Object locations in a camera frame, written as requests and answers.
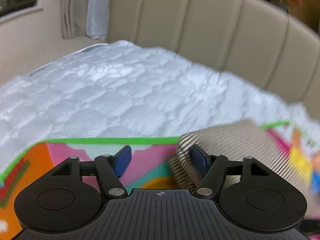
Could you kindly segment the colourful cartoon play mat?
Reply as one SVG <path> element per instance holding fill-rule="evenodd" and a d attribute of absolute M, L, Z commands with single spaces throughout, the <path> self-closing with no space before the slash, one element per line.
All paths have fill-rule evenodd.
<path fill-rule="evenodd" d="M 39 141 L 18 155 L 1 175 L 1 239 L 12 239 L 21 230 L 14 213 L 20 191 L 71 155 L 92 161 L 102 153 L 115 154 L 124 145 L 132 148 L 129 168 L 121 182 L 131 190 L 172 189 L 182 177 L 174 171 L 177 137 L 166 138 L 66 138 Z"/>

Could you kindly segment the light blue hanging cloth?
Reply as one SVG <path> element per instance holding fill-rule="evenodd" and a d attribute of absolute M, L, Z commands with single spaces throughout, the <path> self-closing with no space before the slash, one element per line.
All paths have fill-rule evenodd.
<path fill-rule="evenodd" d="M 86 36 L 100 40 L 107 37 L 111 0 L 88 0 Z"/>

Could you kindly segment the beige padded headboard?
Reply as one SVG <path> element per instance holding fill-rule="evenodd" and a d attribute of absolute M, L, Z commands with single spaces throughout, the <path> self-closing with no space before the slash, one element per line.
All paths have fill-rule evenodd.
<path fill-rule="evenodd" d="M 117 40 L 232 72 L 319 118 L 319 36 L 263 0 L 111 0 Z"/>

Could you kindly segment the beige striped knit garment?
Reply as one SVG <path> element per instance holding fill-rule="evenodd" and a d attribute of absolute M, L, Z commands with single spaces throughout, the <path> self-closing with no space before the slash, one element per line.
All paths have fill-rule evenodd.
<path fill-rule="evenodd" d="M 282 176 L 304 194 L 315 193 L 313 165 L 306 150 L 307 138 L 289 122 L 260 128 L 244 119 L 186 133 L 178 139 L 176 157 L 169 164 L 178 187 L 195 189 L 201 181 L 191 162 L 190 147 L 197 144 L 209 155 L 241 161 L 252 156 Z"/>

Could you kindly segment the white quilted mattress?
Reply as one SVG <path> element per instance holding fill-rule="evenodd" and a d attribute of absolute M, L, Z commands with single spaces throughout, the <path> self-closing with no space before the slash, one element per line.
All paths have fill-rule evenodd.
<path fill-rule="evenodd" d="M 230 73 L 129 41 L 84 48 L 1 87 L 1 170 L 54 138 L 176 137 L 250 118 L 290 120 L 313 139 L 319 121 Z"/>

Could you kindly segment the beige curtain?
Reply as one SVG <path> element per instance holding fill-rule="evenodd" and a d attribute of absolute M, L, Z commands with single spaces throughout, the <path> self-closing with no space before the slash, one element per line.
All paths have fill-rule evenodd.
<path fill-rule="evenodd" d="M 62 37 L 66 40 L 86 36 L 89 0 L 61 0 L 60 17 Z"/>

